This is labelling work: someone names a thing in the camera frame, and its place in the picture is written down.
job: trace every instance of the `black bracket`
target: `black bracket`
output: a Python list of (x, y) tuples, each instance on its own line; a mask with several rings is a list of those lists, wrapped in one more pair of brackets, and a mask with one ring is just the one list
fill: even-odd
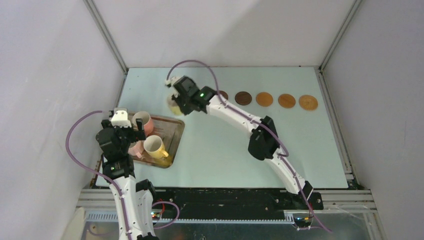
[[(276, 126), (274, 121), (269, 116), (264, 117), (260, 122), (268, 127), (277, 137)], [(252, 130), (250, 136), (249, 147), (247, 148), (249, 153), (258, 160), (272, 159), (274, 152), (279, 147), (277, 140), (262, 126)]]

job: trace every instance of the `brown coaster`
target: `brown coaster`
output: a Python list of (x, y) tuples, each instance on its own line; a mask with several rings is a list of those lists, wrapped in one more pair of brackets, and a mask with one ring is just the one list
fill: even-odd
[(252, 95), (247, 91), (238, 92), (235, 95), (235, 102), (242, 106), (246, 106), (252, 102)]
[(219, 90), (219, 93), (226, 99), (228, 100), (228, 94), (225, 91)]
[(273, 96), (269, 94), (268, 92), (260, 92), (258, 95), (256, 95), (256, 102), (257, 104), (261, 105), (262, 107), (268, 107), (271, 104), (273, 104)]
[(313, 111), (317, 109), (318, 107), (318, 101), (315, 97), (311, 95), (303, 95), (299, 98), (299, 104), (300, 106), (307, 110), (307, 111)]
[(291, 109), (296, 105), (296, 99), (290, 94), (281, 94), (278, 97), (278, 103), (285, 109)]

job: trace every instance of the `mug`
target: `mug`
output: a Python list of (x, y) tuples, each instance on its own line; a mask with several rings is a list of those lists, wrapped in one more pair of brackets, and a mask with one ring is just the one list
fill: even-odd
[(141, 119), (141, 121), (143, 122), (144, 133), (146, 136), (153, 132), (153, 128), (155, 126), (153, 124), (152, 117), (150, 117), (150, 114), (148, 112), (139, 111), (132, 117), (132, 126), (138, 130), (139, 128), (137, 127), (136, 119)]
[(153, 158), (161, 159), (168, 157), (169, 154), (165, 150), (164, 141), (157, 135), (151, 135), (144, 141), (144, 150)]
[(128, 148), (128, 153), (132, 156), (137, 156), (139, 159), (142, 158), (142, 153), (144, 152), (143, 141), (137, 141), (131, 143)]

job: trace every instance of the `tray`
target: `tray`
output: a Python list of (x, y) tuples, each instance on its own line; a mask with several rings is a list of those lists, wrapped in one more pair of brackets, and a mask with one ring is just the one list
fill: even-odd
[[(132, 119), (134, 114), (134, 112), (129, 112), (128, 119)], [(183, 121), (172, 117), (151, 115), (151, 119), (154, 123), (154, 129), (150, 135), (157, 135), (162, 138), (169, 156), (156, 159), (144, 151), (140, 158), (137, 156), (131, 157), (136, 162), (166, 169), (174, 163), (178, 145), (180, 145), (180, 140), (186, 125)]]

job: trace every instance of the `cork coaster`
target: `cork coaster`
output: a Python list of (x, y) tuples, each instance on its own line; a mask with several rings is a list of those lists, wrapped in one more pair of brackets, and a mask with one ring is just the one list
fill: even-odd
[(262, 107), (269, 107), (271, 104), (273, 104), (273, 101), (273, 96), (268, 92), (263, 91), (256, 95), (256, 102)]
[(242, 106), (246, 106), (252, 102), (252, 95), (247, 91), (238, 92), (235, 95), (235, 102)]
[(219, 90), (219, 93), (226, 99), (228, 100), (228, 94), (225, 91), (221, 91)]
[(296, 105), (296, 99), (290, 94), (281, 94), (278, 97), (278, 103), (285, 109), (291, 109)]
[(303, 95), (299, 98), (299, 104), (300, 106), (307, 110), (307, 111), (313, 111), (317, 109), (318, 107), (318, 101), (315, 97), (311, 95)]

